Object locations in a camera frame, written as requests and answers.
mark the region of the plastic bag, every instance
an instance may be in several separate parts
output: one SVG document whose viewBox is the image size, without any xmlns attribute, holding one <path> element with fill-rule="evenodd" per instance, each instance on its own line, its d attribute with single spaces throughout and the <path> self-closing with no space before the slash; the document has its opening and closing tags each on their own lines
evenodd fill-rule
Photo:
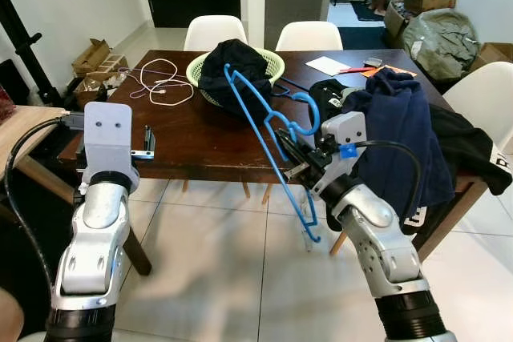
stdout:
<svg viewBox="0 0 513 342">
<path fill-rule="evenodd" d="M 403 39 L 410 57 L 439 82 L 464 76 L 479 51 L 468 17 L 449 8 L 427 11 L 412 18 Z"/>
</svg>

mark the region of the dark wooden tabletop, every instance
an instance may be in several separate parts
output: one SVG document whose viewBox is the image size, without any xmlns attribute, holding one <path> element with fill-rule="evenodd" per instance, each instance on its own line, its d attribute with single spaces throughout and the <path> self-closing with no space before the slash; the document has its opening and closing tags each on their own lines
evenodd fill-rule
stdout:
<svg viewBox="0 0 513 342">
<path fill-rule="evenodd" d="M 178 74 L 185 75 L 187 65 L 199 54 L 201 53 L 191 51 L 150 50 L 141 59 L 138 68 L 152 59 L 165 58 L 176 64 Z M 315 82 L 329 78 L 328 75 L 306 66 L 305 63 L 310 60 L 327 56 L 349 66 L 361 67 L 368 57 L 380 58 L 383 64 L 417 73 L 416 79 L 426 92 L 428 101 L 450 109 L 403 50 L 290 51 L 279 54 L 285 61 L 283 76 L 308 88 Z M 157 62 L 148 69 L 172 72 L 172 68 L 165 62 Z M 145 81 L 151 84 L 162 76 L 147 74 Z M 335 78 L 349 87 L 364 87 L 366 84 L 366 78 L 361 74 L 341 74 Z M 155 159 L 137 163 L 141 177 L 265 183 L 277 181 L 257 137 L 246 121 L 213 106 L 200 92 L 195 92 L 191 100 L 176 107 L 164 107 L 151 104 L 147 95 L 131 99 L 130 93 L 139 88 L 135 80 L 128 78 L 109 98 L 109 102 L 125 103 L 131 107 L 133 149 L 143 149 L 144 126 L 148 125 L 153 129 L 156 137 Z M 294 86 L 290 86 L 290 89 L 292 92 L 300 91 Z M 190 92 L 187 86 L 169 87 L 167 90 L 167 94 L 156 95 L 154 100 L 173 103 Z M 295 120 L 303 127 L 310 127 L 308 109 L 304 103 L 272 98 L 272 106 L 290 120 Z M 275 159 L 279 159 L 269 135 L 267 132 L 263 134 Z M 74 161 L 78 142 L 76 139 L 63 151 L 59 156 L 61 161 Z"/>
</svg>

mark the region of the orange paper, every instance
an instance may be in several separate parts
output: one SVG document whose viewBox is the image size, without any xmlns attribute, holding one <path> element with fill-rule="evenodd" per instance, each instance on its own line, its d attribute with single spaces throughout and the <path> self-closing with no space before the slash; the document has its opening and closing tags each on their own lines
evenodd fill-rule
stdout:
<svg viewBox="0 0 513 342">
<path fill-rule="evenodd" d="M 384 67 L 390 68 L 392 71 L 397 72 L 399 74 L 404 73 L 404 74 L 410 74 L 411 76 L 417 76 L 417 74 L 415 74 L 414 72 L 402 70 L 402 69 L 397 68 L 397 67 L 392 67 L 392 66 L 389 66 L 388 64 L 386 64 L 385 66 L 381 66 L 379 68 L 374 68 L 373 70 L 370 70 L 370 71 L 367 71 L 367 72 L 362 72 L 362 75 L 365 76 L 366 78 L 368 78 L 368 77 L 373 76 L 374 74 L 376 74 L 378 71 L 380 71 Z"/>
</svg>

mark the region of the black cable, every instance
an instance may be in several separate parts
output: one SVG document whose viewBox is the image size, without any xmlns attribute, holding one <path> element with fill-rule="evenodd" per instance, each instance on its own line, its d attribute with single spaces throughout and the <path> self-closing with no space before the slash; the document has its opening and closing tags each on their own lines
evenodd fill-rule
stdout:
<svg viewBox="0 0 513 342">
<path fill-rule="evenodd" d="M 422 166 L 420 164 L 420 161 L 418 160 L 417 155 L 408 147 L 405 146 L 402 143 L 394 142 L 391 140 L 365 140 L 363 142 L 358 142 L 354 144 L 356 147 L 391 147 L 391 148 L 397 148 L 398 150 L 404 152 L 405 154 L 408 154 L 408 156 L 411 158 L 411 160 L 414 163 L 414 172 L 415 172 L 415 183 L 411 188 L 410 191 L 410 202 L 408 203 L 408 206 L 406 206 L 405 211 L 403 212 L 403 218 L 408 218 L 411 211 L 414 208 L 415 205 L 415 197 L 418 193 L 418 187 L 420 185 L 420 179 L 422 176 Z"/>
<path fill-rule="evenodd" d="M 51 291 L 53 288 L 52 274 L 50 272 L 50 266 L 48 265 L 48 263 L 45 259 L 45 256 L 42 252 L 41 246 L 39 245 L 38 240 L 35 238 L 34 233 L 30 229 L 28 222 L 25 221 L 25 219 L 19 212 L 19 207 L 16 204 L 16 201 L 14 200 L 11 186 L 12 186 L 12 178 L 13 178 L 12 171 L 14 168 L 14 161 L 16 160 L 16 156 L 18 155 L 19 151 L 21 150 L 23 144 L 25 144 L 25 142 L 36 132 L 42 130 L 45 127 L 53 126 L 54 124 L 60 124 L 61 122 L 62 122 L 61 118 L 50 119 L 50 120 L 47 120 L 45 122 L 38 124 L 37 126 L 32 127 L 25 134 L 23 134 L 23 136 L 16 142 L 16 144 L 10 150 L 9 157 L 7 158 L 7 162 L 6 162 L 5 175 L 4 175 L 4 179 L 3 179 L 4 186 L 6 187 L 7 198 L 9 199 L 10 206 L 13 209 L 14 214 L 18 218 L 19 223 L 22 225 L 27 238 L 29 239 L 30 243 L 32 244 L 32 247 L 34 248 L 34 250 L 36 252 L 39 262 L 41 263 L 42 271 L 45 276 L 46 285 L 48 286 L 48 296 L 50 297 L 50 303 L 51 303 Z"/>
</svg>

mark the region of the black stand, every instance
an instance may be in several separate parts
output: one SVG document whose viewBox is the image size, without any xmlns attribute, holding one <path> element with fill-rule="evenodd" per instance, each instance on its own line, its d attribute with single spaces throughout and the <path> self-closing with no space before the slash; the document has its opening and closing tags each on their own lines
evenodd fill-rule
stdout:
<svg viewBox="0 0 513 342">
<path fill-rule="evenodd" d="M 63 100 L 57 90 L 51 85 L 42 70 L 37 58 L 32 52 L 30 46 L 36 43 L 41 34 L 38 32 L 34 36 L 29 36 L 26 32 L 22 20 L 19 18 L 13 3 L 10 0 L 0 0 L 0 23 L 13 43 L 15 52 L 25 63 L 27 70 L 32 75 L 39 89 L 39 96 L 44 103 L 52 103 L 56 107 L 63 105 Z"/>
</svg>

